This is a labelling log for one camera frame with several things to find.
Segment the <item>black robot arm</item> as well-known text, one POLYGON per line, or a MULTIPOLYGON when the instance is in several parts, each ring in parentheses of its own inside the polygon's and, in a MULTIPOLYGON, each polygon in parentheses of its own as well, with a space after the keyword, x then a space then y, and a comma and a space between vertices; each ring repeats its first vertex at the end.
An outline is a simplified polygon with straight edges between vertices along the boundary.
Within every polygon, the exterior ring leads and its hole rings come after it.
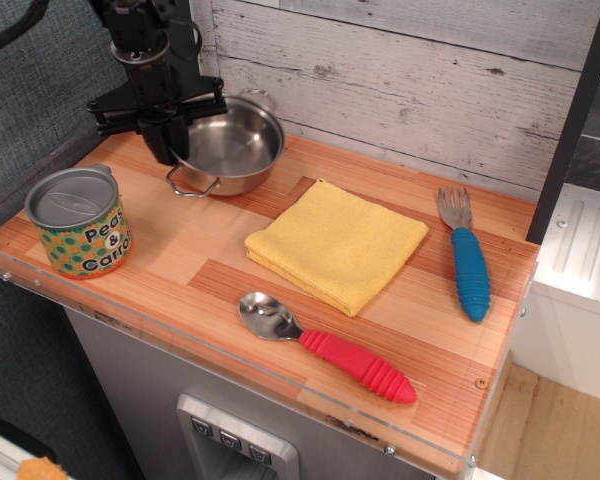
POLYGON ((135 132, 164 165, 189 156, 193 121, 227 111, 224 81, 200 73, 202 34, 184 1, 93 1, 127 81, 90 101, 99 133, 135 132))

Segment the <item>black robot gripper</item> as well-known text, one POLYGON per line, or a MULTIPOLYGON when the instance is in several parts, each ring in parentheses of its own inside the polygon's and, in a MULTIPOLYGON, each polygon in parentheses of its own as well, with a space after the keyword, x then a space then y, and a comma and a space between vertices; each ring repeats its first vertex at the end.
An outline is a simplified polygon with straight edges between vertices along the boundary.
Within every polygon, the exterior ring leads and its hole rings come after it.
POLYGON ((169 47, 160 52, 124 53, 113 49, 112 53, 124 68, 127 80, 87 103, 99 133, 107 136, 140 132, 160 164, 175 165, 177 159, 187 159, 187 122, 227 111, 223 80, 200 73, 202 95, 183 98, 178 93, 169 47), (163 130, 167 123, 168 141, 163 130))

